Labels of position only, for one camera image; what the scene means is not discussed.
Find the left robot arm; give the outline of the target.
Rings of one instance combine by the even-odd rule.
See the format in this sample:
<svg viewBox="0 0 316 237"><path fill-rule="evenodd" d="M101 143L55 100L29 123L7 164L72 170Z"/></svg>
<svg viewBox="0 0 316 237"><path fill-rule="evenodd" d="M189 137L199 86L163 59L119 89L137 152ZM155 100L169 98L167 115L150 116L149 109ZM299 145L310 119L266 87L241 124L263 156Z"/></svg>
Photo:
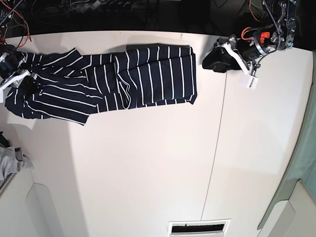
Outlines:
<svg viewBox="0 0 316 237"><path fill-rule="evenodd" d="M296 1L263 0L261 25L244 28L240 37L218 38L202 61L204 69L217 73L242 70L252 76L264 57L277 51L291 49L296 34Z"/></svg>

